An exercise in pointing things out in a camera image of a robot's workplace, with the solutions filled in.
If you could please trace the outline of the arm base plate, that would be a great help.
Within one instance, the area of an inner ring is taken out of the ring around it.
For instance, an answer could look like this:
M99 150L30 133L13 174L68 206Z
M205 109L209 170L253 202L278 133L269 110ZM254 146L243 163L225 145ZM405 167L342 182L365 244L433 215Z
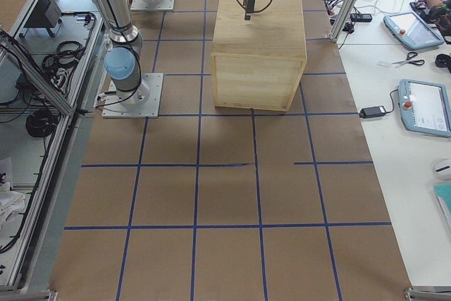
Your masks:
M173 11L175 0L133 0L132 12L164 12Z
M143 73L142 83L131 98L123 92L106 98L101 113L103 118L157 118L161 102L163 73Z

